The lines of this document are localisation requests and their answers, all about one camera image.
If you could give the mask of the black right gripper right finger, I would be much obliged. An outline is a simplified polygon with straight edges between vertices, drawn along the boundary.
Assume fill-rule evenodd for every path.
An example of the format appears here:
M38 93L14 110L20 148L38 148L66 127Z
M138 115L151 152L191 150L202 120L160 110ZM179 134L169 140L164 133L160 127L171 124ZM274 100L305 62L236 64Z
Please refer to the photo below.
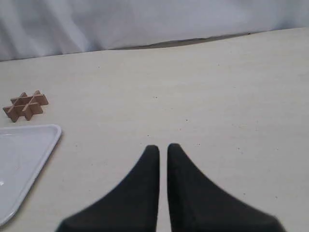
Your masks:
M272 215L233 197L208 179L179 144L167 153L167 192L173 232L283 232Z

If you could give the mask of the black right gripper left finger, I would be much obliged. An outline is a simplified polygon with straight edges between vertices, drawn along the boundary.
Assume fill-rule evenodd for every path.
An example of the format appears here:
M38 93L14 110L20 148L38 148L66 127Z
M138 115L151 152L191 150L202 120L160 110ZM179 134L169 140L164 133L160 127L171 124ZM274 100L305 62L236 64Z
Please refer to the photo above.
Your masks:
M58 232L154 232L160 190L160 155L146 146L127 176L106 196L64 219Z

